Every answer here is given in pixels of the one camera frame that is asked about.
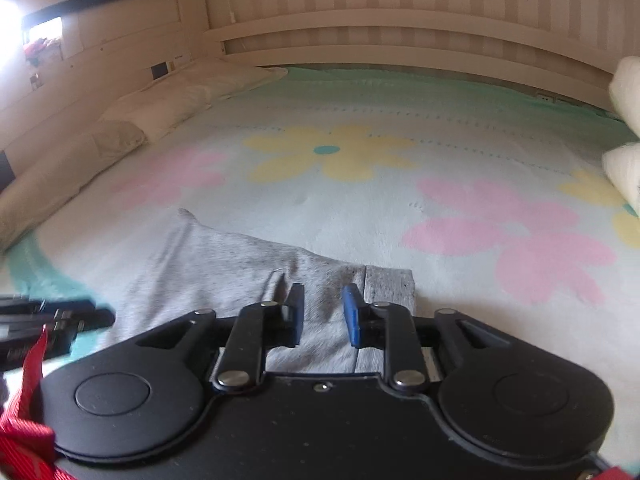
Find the grey sweatpants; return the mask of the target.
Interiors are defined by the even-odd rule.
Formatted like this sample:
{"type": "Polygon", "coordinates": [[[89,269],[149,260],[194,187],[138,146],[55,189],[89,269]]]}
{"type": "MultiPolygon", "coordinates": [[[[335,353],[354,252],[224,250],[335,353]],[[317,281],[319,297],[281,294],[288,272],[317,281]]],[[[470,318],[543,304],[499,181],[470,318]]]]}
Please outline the grey sweatpants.
{"type": "Polygon", "coordinates": [[[308,250],[203,226],[183,209],[164,244],[142,266],[102,341],[117,344],[188,312],[212,309],[221,318],[261,301],[281,301],[295,283],[305,287],[300,345],[269,352],[267,367],[285,373],[378,372],[383,355],[354,348],[347,335],[342,290],[358,286],[367,302],[416,310],[411,271],[334,260],[308,250]]]}

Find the floral bed blanket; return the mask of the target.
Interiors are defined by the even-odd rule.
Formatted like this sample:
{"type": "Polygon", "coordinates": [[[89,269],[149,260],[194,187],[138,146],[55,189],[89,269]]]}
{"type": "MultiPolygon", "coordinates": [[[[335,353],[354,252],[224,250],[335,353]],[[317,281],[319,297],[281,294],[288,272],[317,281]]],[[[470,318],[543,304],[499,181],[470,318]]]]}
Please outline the floral bed blanket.
{"type": "Polygon", "coordinates": [[[115,312],[180,210],[203,226],[411,271],[453,308],[604,379],[603,455],[639,468],[639,216],[605,177],[618,120],[459,81],[290,70],[100,174],[1,258],[4,292],[115,312]]]}

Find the beige pillow near headboard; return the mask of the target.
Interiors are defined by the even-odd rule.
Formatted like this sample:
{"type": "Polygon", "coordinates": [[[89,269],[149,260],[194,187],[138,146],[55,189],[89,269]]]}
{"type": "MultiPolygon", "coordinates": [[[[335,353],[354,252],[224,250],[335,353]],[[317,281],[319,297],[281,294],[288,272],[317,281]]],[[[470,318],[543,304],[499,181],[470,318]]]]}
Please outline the beige pillow near headboard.
{"type": "Polygon", "coordinates": [[[254,67],[202,58],[122,96],[102,114],[109,122],[131,122],[155,143],[212,105],[275,82],[288,74],[281,67],[254,67]]]}

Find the cream wooden headboard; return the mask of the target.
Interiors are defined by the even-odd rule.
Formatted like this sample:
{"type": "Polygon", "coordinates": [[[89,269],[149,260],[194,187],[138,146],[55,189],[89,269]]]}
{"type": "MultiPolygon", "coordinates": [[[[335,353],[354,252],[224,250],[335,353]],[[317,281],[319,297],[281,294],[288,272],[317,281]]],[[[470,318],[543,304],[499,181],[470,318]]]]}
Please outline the cream wooden headboard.
{"type": "Polygon", "coordinates": [[[206,0],[1,0],[1,184],[205,53],[206,0]]]}

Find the white leaf print upper pillow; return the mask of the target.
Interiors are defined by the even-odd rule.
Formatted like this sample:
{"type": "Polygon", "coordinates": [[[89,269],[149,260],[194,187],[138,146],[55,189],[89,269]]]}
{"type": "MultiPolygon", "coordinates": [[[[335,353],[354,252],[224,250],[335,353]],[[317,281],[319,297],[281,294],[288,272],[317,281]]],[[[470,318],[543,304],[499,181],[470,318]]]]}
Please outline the white leaf print upper pillow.
{"type": "Polygon", "coordinates": [[[640,136],[640,58],[626,56],[617,64],[608,85],[608,94],[616,114],[640,136]]]}

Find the cream wooden bed rail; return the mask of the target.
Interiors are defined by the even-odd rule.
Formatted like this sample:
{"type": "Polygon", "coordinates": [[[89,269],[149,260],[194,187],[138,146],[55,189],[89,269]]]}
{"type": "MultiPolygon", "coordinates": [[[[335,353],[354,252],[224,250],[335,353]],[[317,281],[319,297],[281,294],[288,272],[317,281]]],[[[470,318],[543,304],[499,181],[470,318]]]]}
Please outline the cream wooden bed rail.
{"type": "Polygon", "coordinates": [[[506,81],[612,110],[608,84],[560,74],[480,52],[436,48],[409,40],[446,32],[500,41],[612,76],[613,55],[548,30],[477,15],[416,9],[343,9],[283,14],[209,29],[207,52],[250,66],[369,64],[443,70],[506,81]]]}

